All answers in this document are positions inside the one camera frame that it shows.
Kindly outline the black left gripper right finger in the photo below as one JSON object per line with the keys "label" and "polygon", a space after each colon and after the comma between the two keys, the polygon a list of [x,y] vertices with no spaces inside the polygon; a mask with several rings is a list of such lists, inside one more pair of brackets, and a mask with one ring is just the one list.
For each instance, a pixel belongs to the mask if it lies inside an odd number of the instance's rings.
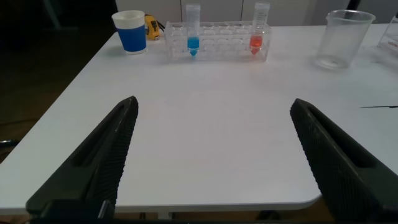
{"label": "black left gripper right finger", "polygon": [[397,222],[397,174],[311,103],[290,108],[307,161],[338,222]]}

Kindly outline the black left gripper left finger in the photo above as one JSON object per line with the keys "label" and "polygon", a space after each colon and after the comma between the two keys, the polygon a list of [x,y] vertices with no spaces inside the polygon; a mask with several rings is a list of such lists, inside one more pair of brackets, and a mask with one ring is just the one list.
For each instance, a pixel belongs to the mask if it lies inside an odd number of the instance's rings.
{"label": "black left gripper left finger", "polygon": [[139,104],[120,101],[28,199],[34,218],[111,218]]}

